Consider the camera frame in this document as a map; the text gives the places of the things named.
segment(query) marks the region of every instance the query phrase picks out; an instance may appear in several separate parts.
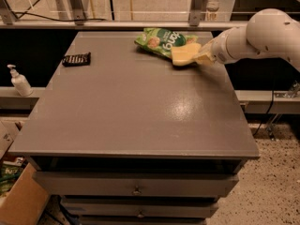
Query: terrazzo floor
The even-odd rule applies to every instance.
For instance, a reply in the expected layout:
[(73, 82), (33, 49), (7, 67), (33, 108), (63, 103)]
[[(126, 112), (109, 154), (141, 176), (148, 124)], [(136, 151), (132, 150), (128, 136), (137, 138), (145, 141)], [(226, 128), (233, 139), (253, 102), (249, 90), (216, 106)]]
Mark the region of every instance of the terrazzo floor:
[[(254, 133), (260, 120), (248, 118)], [(300, 117), (283, 116), (271, 141), (262, 125), (255, 135), (261, 157), (249, 161), (239, 183), (220, 199), (207, 225), (300, 224)], [(50, 199), (38, 225), (70, 224), (60, 212), (58, 197)]]

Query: snack bag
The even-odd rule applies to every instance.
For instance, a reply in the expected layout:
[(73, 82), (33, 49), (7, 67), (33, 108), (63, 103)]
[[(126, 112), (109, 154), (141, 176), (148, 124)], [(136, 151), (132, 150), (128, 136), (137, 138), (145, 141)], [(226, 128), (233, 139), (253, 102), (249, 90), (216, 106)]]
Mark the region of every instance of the snack bag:
[(183, 36), (164, 28), (144, 28), (143, 33), (134, 41), (140, 47), (172, 59), (171, 47), (180, 47), (197, 41), (197, 36)]

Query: white bottle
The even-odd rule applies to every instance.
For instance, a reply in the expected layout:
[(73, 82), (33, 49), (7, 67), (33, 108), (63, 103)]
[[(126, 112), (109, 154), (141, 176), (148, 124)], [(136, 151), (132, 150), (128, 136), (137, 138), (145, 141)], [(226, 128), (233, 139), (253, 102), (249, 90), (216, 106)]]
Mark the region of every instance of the white bottle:
[(33, 92), (32, 87), (26, 78), (22, 74), (19, 74), (16, 69), (14, 69), (16, 66), (9, 64), (7, 67), (10, 69), (10, 74), (12, 77), (11, 82), (19, 94), (23, 97), (31, 95)]

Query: cable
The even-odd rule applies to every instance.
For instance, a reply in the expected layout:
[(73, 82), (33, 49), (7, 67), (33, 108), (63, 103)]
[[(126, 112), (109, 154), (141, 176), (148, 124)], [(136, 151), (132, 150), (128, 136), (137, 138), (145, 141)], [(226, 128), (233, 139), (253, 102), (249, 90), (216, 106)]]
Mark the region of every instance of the cable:
[[(274, 89), (272, 89), (272, 100), (271, 100), (270, 105), (269, 105), (269, 108), (268, 108), (268, 110), (265, 112), (265, 114), (269, 114), (271, 108), (273, 107), (273, 103), (274, 103)], [(260, 130), (262, 124), (263, 124), (263, 120), (262, 120), (261, 123), (259, 124), (259, 127), (257, 127), (256, 131), (253, 133), (253, 136), (255, 136), (255, 135), (258, 133), (258, 131)]]
[(113, 0), (110, 0), (111, 12), (112, 12), (112, 20), (114, 21), (114, 9), (113, 9)]
[[(277, 74), (277, 72), (275, 70), (278, 70), (278, 67), (277, 67), (277, 69), (273, 70), (272, 99), (271, 99), (271, 102), (270, 102), (270, 105), (269, 105), (267, 111), (265, 112), (265, 115), (267, 115), (267, 114), (270, 113), (270, 111), (271, 111), (271, 109), (273, 107), (273, 103), (274, 103), (274, 89), (275, 89), (276, 74)], [(261, 123), (257, 127), (256, 131), (252, 134), (253, 137), (258, 133), (258, 131), (260, 130), (262, 124), (263, 124), (263, 120), (261, 121)]]
[(36, 4), (38, 4), (39, 3), (39, 1), (41, 1), (41, 0), (37, 0), (35, 3), (33, 3), (33, 4), (31, 4), (30, 3), (30, 7), (27, 9), (27, 10), (29, 10), (30, 8), (33, 8)]
[[(50, 17), (46, 17), (46, 16), (42, 16), (42, 15), (38, 15), (38, 14), (34, 14), (34, 13), (30, 13), (30, 12), (14, 12), (15, 14), (22, 14), (22, 15), (30, 15), (30, 16), (35, 16), (35, 17), (39, 17), (42, 19), (47, 19), (47, 20), (51, 20), (51, 21), (56, 21), (56, 22), (76, 22), (76, 21), (86, 21), (85, 19), (79, 19), (79, 20), (61, 20), (61, 19), (54, 19), (54, 18), (50, 18)], [(88, 19), (88, 20), (92, 20), (92, 21), (106, 21), (106, 19)]]

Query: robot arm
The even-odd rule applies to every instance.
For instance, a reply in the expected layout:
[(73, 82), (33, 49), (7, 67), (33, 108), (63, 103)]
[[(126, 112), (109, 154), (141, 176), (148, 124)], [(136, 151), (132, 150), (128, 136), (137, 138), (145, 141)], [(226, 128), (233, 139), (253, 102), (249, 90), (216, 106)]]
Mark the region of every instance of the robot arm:
[(205, 46), (219, 63), (280, 57), (300, 71), (300, 24), (277, 9), (256, 13), (246, 27), (226, 30)]
[(58, 17), (61, 20), (68, 20), (67, 9), (64, 4), (64, 0), (55, 0), (57, 6)]

